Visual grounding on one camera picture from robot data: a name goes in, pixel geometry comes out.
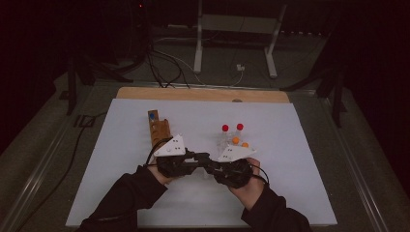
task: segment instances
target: wooden edge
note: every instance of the wooden edge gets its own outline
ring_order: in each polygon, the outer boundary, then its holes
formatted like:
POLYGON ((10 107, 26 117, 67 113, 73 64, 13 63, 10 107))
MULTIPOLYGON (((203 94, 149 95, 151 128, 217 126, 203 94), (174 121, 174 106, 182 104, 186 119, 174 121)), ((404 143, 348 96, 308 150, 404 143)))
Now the wooden edge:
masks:
POLYGON ((289 103, 282 91, 122 87, 117 99, 289 103))

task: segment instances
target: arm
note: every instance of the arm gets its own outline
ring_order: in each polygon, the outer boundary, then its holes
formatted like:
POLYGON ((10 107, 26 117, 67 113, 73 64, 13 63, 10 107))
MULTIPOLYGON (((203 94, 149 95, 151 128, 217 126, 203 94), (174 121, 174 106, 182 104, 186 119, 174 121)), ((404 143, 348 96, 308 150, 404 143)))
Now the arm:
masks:
POLYGON ((150 209, 167 190, 165 178, 156 166, 138 166, 133 174, 124 174, 102 199, 96 211, 82 221, 76 232, 135 231, 136 211, 150 209))
MULTIPOLYGON (((260 165, 256 159, 248 161, 253 166, 260 165)), ((259 175, 259 169, 254 167, 253 174, 259 175)), ((246 186, 230 190, 245 206, 242 220, 254 231, 311 231, 307 218, 293 209, 286 208, 285 199, 277 196, 261 180, 250 178, 246 186)))

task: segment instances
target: floor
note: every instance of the floor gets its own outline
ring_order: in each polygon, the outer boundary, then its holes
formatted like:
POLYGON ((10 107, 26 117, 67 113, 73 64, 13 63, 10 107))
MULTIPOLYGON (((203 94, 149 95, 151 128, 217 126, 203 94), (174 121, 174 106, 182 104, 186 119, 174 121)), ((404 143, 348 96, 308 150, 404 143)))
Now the floor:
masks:
MULTIPOLYGON (((185 74, 186 81, 180 76, 169 87, 277 90, 307 77, 326 43, 326 38, 321 37, 280 35, 274 51, 278 78, 272 79, 268 76, 262 51, 269 38, 250 41, 249 38, 236 38, 236 43, 232 43, 228 40, 231 36, 214 34, 208 37, 212 39, 205 42, 199 75, 191 71, 195 51, 193 39, 176 40, 173 34, 169 38, 156 38, 155 50, 178 58, 185 74), (238 64, 245 70, 237 71, 238 64)), ((144 63, 125 75, 133 83, 119 83, 101 73, 96 73, 98 80, 94 86, 78 83, 78 104, 70 117, 66 116, 68 103, 59 100, 61 92, 67 90, 67 75, 56 79, 56 94, 0 157, 0 221, 3 223, 0 231, 12 231, 11 228, 16 229, 23 222, 20 231, 74 231, 65 226, 65 221, 103 125, 102 116, 92 128, 81 131, 73 127, 76 116, 106 112, 122 86, 158 86, 150 67, 158 69, 165 80, 178 76, 179 68, 159 56, 163 57, 160 53, 152 55, 151 65, 155 67, 144 63), (73 166, 61 186, 47 197, 65 175, 73 154, 73 166), (38 163, 46 168, 36 169, 38 163), (29 178, 37 179, 22 193, 29 178), (42 207, 28 217, 45 197, 42 207)), ((318 84, 313 82, 288 93, 338 221, 335 226, 313 226, 313 231, 409 231, 409 199, 351 93, 343 90, 347 111, 341 113, 342 128, 338 129, 329 114, 332 98, 318 99, 314 95, 318 84)))

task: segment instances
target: white triangular marker plate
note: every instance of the white triangular marker plate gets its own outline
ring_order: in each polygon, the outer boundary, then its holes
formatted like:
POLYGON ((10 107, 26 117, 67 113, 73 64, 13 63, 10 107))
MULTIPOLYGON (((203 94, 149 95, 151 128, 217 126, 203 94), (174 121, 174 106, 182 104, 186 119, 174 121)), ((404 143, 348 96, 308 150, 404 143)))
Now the white triangular marker plate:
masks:
POLYGON ((219 162, 232 162, 232 161, 246 158, 255 153, 256 153, 256 150, 251 149, 251 148, 228 145, 225 148, 225 150, 222 152, 220 157, 218 158, 218 161, 219 162))
POLYGON ((184 139, 180 134, 173 137, 155 153, 156 157, 183 156, 185 154, 184 139))

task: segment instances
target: black jacket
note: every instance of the black jacket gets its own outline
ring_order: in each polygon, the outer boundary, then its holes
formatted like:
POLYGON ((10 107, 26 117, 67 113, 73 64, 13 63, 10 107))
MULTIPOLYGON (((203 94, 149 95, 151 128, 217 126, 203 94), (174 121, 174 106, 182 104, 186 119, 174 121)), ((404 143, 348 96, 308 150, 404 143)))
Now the black jacket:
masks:
MULTIPOLYGON (((166 190, 147 168, 139 166, 114 184, 76 232, 137 231, 137 210, 150 209, 166 190)), ((311 231, 305 216, 286 208, 285 199, 268 187, 250 211, 244 209, 242 220, 258 232, 311 231)))

